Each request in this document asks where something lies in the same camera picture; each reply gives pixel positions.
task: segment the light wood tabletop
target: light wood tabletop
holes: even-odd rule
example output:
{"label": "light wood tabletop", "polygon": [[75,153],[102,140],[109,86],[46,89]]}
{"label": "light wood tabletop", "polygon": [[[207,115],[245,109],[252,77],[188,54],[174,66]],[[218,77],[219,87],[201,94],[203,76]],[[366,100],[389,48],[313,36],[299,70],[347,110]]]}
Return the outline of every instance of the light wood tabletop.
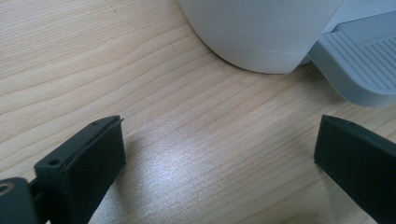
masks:
{"label": "light wood tabletop", "polygon": [[177,0],[0,3],[0,178],[124,118],[127,164],[91,223],[375,223],[313,153],[321,115],[396,141],[396,107],[341,98],[312,64],[224,62]]}

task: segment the wood surface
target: wood surface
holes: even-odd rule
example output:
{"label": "wood surface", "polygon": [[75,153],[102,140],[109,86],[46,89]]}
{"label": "wood surface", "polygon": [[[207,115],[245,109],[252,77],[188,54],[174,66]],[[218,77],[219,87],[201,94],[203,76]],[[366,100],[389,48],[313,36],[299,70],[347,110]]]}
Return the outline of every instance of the wood surface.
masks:
{"label": "wood surface", "polygon": [[396,141],[396,107],[342,99],[312,64],[239,69],[176,0],[0,2],[0,178],[121,115],[127,165],[91,223],[374,223],[313,160],[320,117]]}

